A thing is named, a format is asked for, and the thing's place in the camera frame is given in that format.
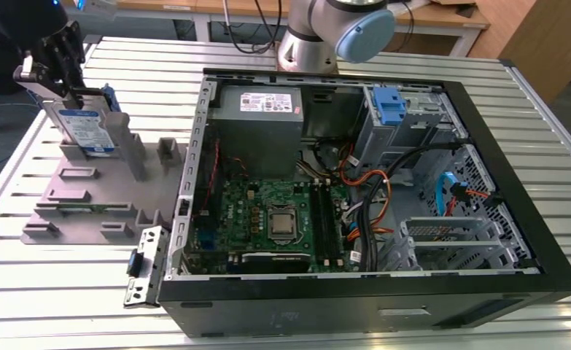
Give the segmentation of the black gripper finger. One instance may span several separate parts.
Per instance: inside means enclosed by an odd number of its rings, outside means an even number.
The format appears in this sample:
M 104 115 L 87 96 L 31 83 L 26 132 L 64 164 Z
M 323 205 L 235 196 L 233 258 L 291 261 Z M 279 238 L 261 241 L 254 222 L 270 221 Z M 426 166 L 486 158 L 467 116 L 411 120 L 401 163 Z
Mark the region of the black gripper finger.
M 78 89 L 84 87 L 82 70 L 54 71 L 27 54 L 12 74 L 15 82 L 39 97 L 60 101 L 67 109 L 82 109 L 84 102 Z
M 70 20 L 63 29 L 46 39 L 46 55 L 54 80 L 60 80 L 67 88 L 84 88 L 82 64 L 86 54 L 76 20 Z

